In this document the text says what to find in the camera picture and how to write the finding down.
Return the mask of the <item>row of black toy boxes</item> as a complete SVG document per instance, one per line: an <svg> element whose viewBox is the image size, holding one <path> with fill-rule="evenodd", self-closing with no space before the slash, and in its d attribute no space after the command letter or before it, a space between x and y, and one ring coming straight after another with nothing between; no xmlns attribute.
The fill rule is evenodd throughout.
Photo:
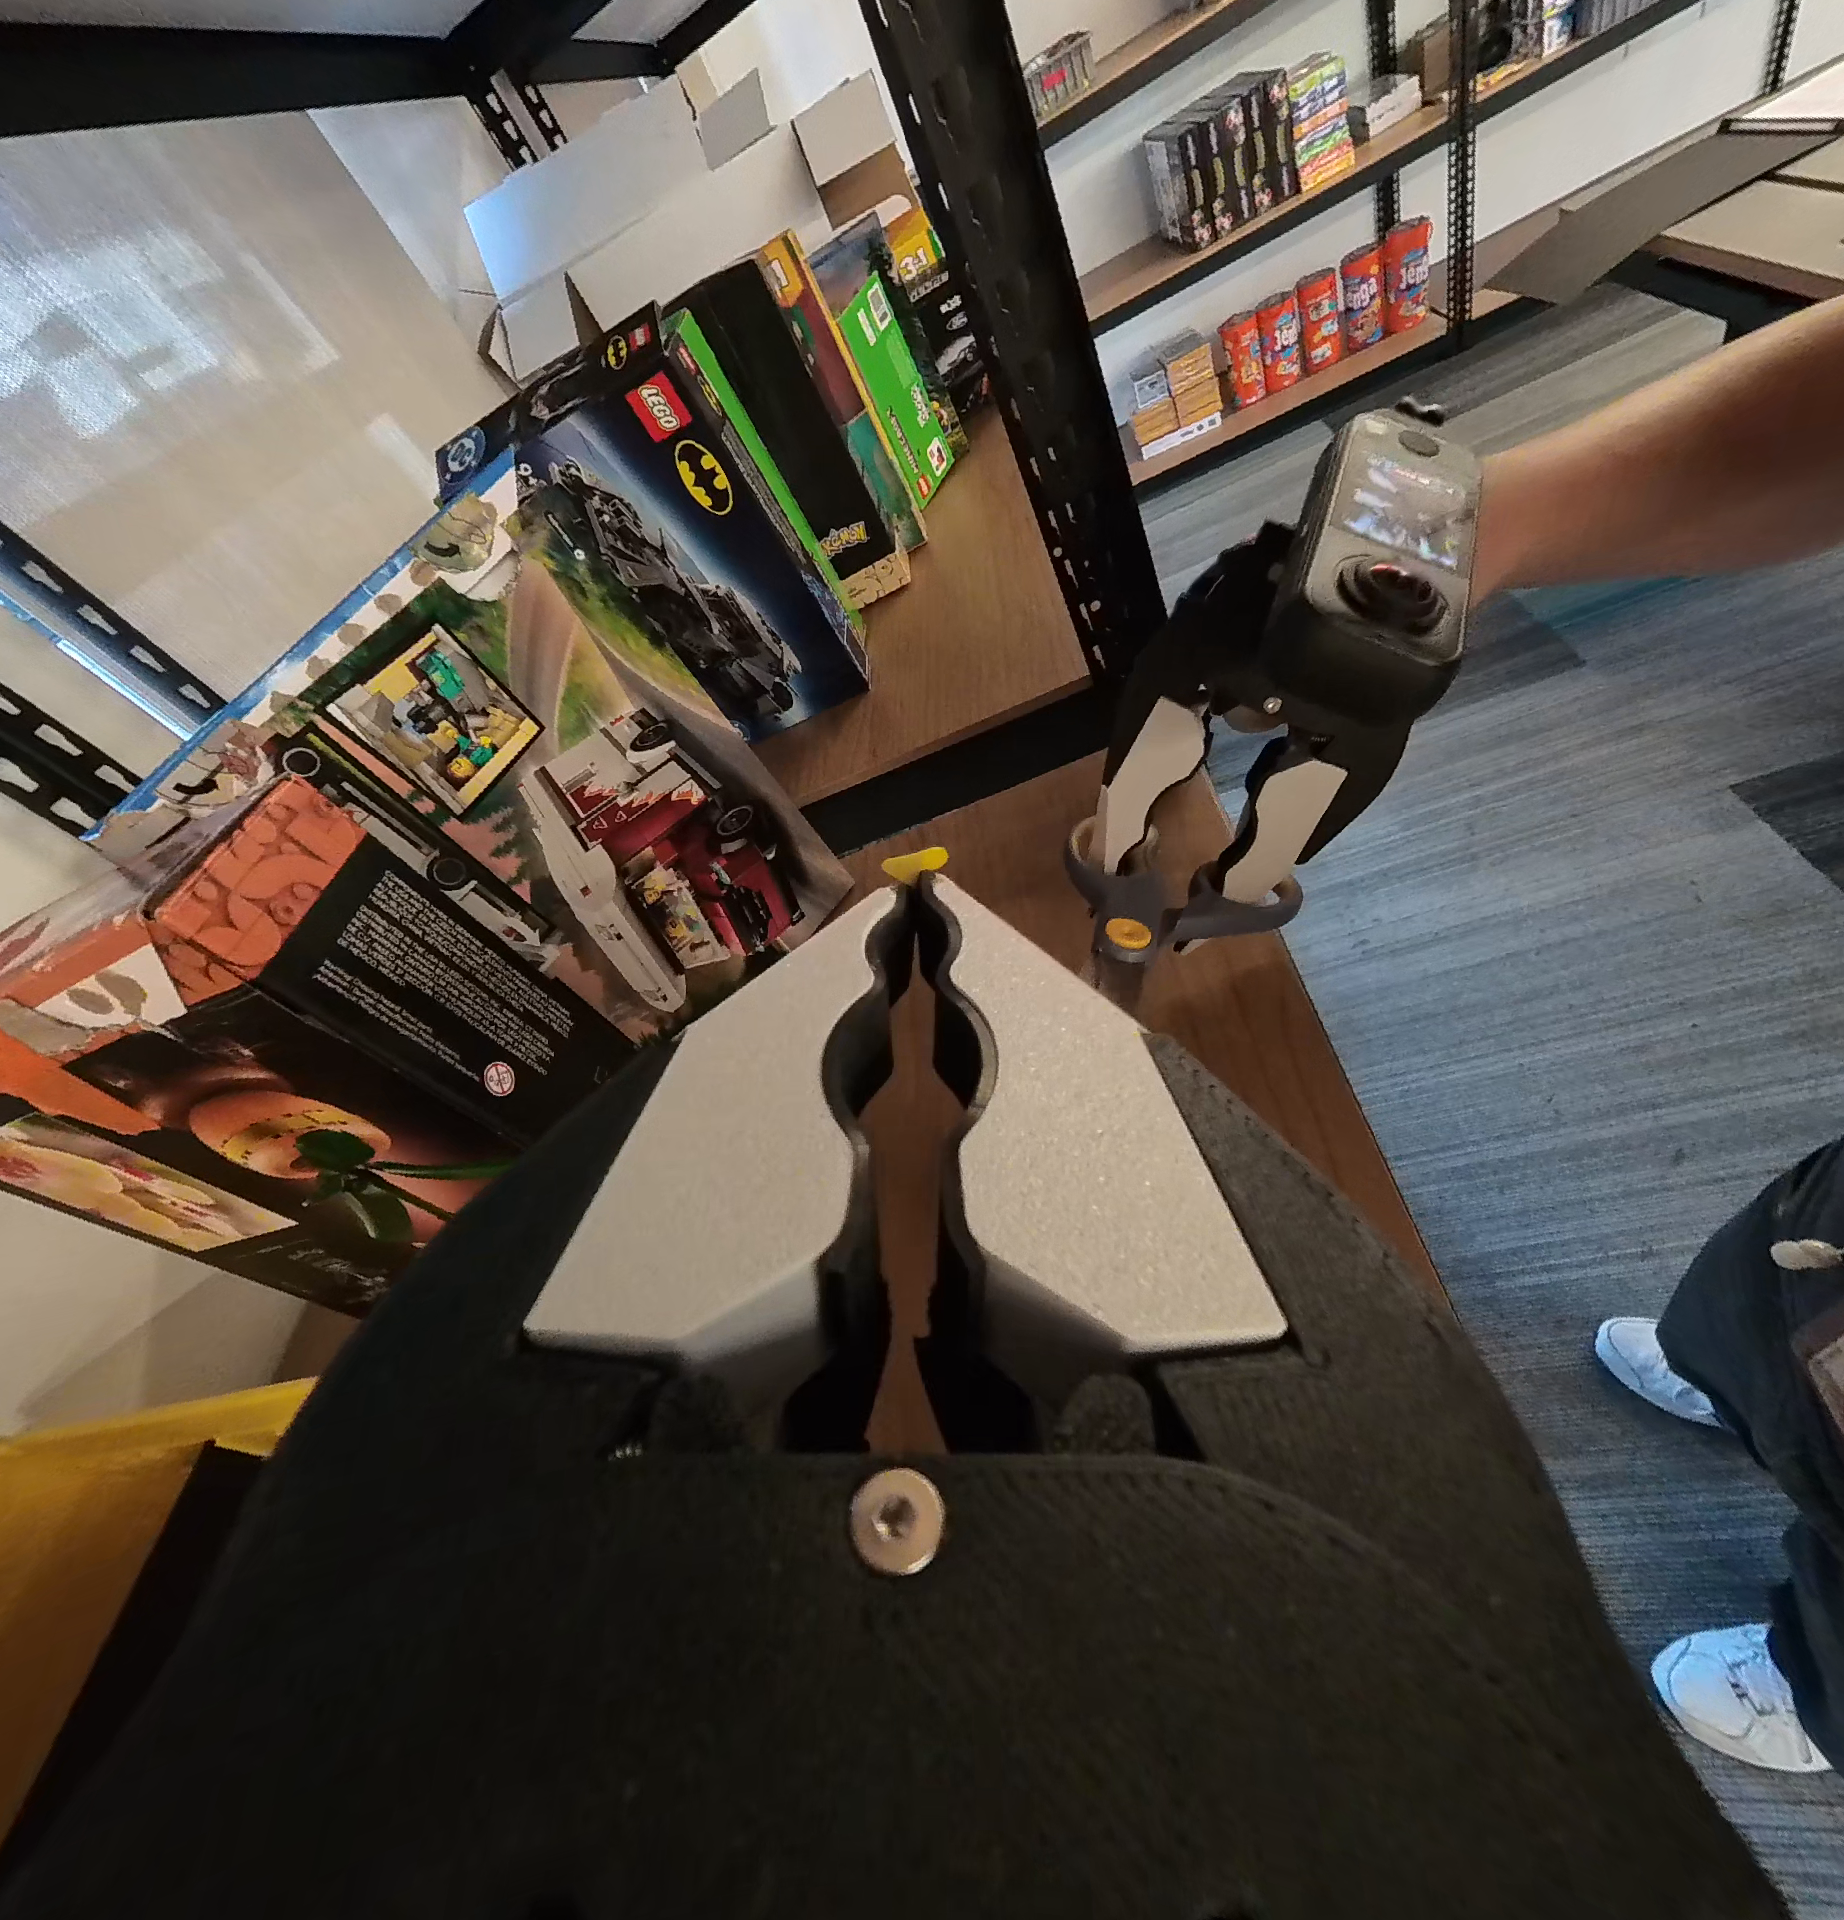
<svg viewBox="0 0 1844 1920"><path fill-rule="evenodd" d="M1299 195L1288 75L1241 71L1144 135L1159 239L1203 254Z"/></svg>

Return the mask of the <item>grey orange-handled scissors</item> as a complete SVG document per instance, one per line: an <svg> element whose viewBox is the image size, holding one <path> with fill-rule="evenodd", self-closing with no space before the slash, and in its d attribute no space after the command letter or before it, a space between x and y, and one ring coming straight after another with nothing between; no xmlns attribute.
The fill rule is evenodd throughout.
<svg viewBox="0 0 1844 1920"><path fill-rule="evenodd" d="M1094 856L1094 827L1094 818L1074 826L1065 846L1065 871L1086 901L1091 926L1084 977L1127 1012L1140 1005L1162 955L1282 930L1301 907L1303 893L1294 877L1278 882L1264 901L1226 901L1207 871L1197 871L1189 896L1175 905L1150 860L1153 829L1140 843L1131 872L1109 872Z"/></svg>

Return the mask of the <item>camper van toy box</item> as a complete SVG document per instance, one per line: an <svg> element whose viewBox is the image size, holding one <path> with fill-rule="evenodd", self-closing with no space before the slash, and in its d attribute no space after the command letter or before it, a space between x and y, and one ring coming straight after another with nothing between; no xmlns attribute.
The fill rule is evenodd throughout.
<svg viewBox="0 0 1844 1920"><path fill-rule="evenodd" d="M840 860L650 621L506 478L433 517L89 844L142 860L282 777L633 1041L846 903Z"/></svg>

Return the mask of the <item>window roller blind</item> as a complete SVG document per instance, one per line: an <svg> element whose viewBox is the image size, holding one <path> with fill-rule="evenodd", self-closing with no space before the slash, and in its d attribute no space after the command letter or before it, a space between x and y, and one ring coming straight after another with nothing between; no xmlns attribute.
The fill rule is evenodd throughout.
<svg viewBox="0 0 1844 1920"><path fill-rule="evenodd" d="M0 139L0 521L221 695L418 529L501 394L345 118Z"/></svg>

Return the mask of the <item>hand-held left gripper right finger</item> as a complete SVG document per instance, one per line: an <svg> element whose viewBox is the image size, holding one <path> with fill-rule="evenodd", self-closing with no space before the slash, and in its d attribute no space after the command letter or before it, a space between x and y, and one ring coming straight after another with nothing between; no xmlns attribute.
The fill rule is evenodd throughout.
<svg viewBox="0 0 1844 1920"><path fill-rule="evenodd" d="M918 885L956 1098L918 1371L951 1451L1035 1451L1088 1380L1265 1353L1288 1321L1156 1038L946 877Z"/></svg>

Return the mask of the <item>pale office table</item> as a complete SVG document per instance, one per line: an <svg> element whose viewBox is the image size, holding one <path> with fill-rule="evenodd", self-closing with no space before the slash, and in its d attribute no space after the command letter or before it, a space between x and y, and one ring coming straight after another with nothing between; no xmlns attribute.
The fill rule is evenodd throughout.
<svg viewBox="0 0 1844 1920"><path fill-rule="evenodd" d="M1490 237L1484 305L1601 286L1731 340L1844 295L1844 61L1703 124Z"/></svg>

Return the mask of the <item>person's right forearm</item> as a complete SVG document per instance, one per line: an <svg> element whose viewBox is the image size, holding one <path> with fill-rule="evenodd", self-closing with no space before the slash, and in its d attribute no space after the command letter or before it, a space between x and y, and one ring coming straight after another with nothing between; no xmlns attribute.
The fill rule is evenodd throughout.
<svg viewBox="0 0 1844 1920"><path fill-rule="evenodd" d="M1844 544L1844 295L1481 463L1468 597L1793 563Z"/></svg>

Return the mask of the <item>black metal shelf rack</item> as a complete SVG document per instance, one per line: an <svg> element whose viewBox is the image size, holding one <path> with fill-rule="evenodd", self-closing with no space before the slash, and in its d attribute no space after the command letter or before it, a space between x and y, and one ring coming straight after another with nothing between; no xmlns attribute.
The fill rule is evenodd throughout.
<svg viewBox="0 0 1844 1920"><path fill-rule="evenodd" d="M671 78L743 5L680 5L673 25L626 43L575 40L608 5L440 5L375 31L361 5L306 28L250 27L230 5L173 17L73 17L0 5L0 138L234 121L311 108L461 100L501 157L538 131L552 141L540 85ZM1113 435L1084 295L1002 5L857 5L893 85L932 215L956 254L998 376L1002 424L1069 610L1091 691L1059 686L1022 717L998 710L929 753L805 787L814 827L855 853L1053 775L1107 742L1122 682L1162 620L1162 597Z"/></svg>

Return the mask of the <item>wooden shelf board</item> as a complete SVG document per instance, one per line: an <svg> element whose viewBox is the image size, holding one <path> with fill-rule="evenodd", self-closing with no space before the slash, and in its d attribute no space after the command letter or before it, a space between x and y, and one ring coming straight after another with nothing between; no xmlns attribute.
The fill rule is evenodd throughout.
<svg viewBox="0 0 1844 1920"><path fill-rule="evenodd" d="M910 585L865 612L870 691L758 750L807 817L1089 686L998 412L971 424L925 532Z"/></svg>

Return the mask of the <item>yellow plastic bin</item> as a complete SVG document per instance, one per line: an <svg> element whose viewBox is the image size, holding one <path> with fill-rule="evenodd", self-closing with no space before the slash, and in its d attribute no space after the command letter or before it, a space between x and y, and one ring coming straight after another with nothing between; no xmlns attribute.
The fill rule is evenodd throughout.
<svg viewBox="0 0 1844 1920"><path fill-rule="evenodd" d="M204 1451L263 1461L315 1385L0 1439L0 1847Z"/></svg>

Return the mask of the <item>blue bat-logo toy box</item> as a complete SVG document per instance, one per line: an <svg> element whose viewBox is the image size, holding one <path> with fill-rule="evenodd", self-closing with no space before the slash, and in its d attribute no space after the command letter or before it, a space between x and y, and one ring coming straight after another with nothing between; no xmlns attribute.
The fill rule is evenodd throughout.
<svg viewBox="0 0 1844 1920"><path fill-rule="evenodd" d="M768 457L652 303L552 360L434 455L438 501L508 463L551 572L756 745L868 692L861 617Z"/></svg>

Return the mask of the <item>black toy box yellow print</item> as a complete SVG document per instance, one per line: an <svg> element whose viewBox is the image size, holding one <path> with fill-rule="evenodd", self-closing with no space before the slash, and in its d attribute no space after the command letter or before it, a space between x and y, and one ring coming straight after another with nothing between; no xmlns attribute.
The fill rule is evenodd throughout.
<svg viewBox="0 0 1844 1920"><path fill-rule="evenodd" d="M840 335L814 287L741 259L687 290L686 308L787 490L843 603L865 612L910 585L923 529Z"/></svg>

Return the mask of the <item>white shoe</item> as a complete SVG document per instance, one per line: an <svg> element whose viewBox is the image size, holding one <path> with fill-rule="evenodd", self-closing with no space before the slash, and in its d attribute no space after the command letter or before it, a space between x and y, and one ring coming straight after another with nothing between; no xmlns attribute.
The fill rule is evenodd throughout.
<svg viewBox="0 0 1844 1920"><path fill-rule="evenodd" d="M1591 1353L1600 1368L1643 1405L1691 1427L1725 1429L1709 1395L1670 1366L1653 1319L1601 1321L1591 1337Z"/></svg>
<svg viewBox="0 0 1844 1920"><path fill-rule="evenodd" d="M1648 1683L1684 1735L1733 1763L1793 1776L1830 1771L1772 1662L1767 1622L1670 1641L1648 1662Z"/></svg>

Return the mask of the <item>person's dark pants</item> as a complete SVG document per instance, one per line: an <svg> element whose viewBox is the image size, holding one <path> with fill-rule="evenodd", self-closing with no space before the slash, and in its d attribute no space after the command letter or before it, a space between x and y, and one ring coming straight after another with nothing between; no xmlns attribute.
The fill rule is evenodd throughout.
<svg viewBox="0 0 1844 1920"><path fill-rule="evenodd" d="M1771 1657L1801 1727L1844 1781L1844 1439L1797 1350L1797 1333L1844 1300L1844 1264L1779 1268L1771 1249L1781 1240L1844 1246L1844 1137L1775 1175L1711 1234L1659 1313L1659 1345L1795 1507L1787 1573L1771 1593Z"/></svg>

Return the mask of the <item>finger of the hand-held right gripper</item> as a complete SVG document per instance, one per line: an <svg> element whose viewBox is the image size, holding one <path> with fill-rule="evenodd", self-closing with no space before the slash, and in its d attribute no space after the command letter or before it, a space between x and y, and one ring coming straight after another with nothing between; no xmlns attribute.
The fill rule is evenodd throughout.
<svg viewBox="0 0 1844 1920"><path fill-rule="evenodd" d="M1231 840L1190 877L1171 947L1278 932L1299 914L1296 877L1388 787L1397 742L1351 750L1342 742L1272 742L1245 781Z"/></svg>
<svg viewBox="0 0 1844 1920"><path fill-rule="evenodd" d="M1096 866L1127 872L1161 800L1195 777L1207 750L1207 706L1156 695L1127 747L1102 761L1096 803Z"/></svg>

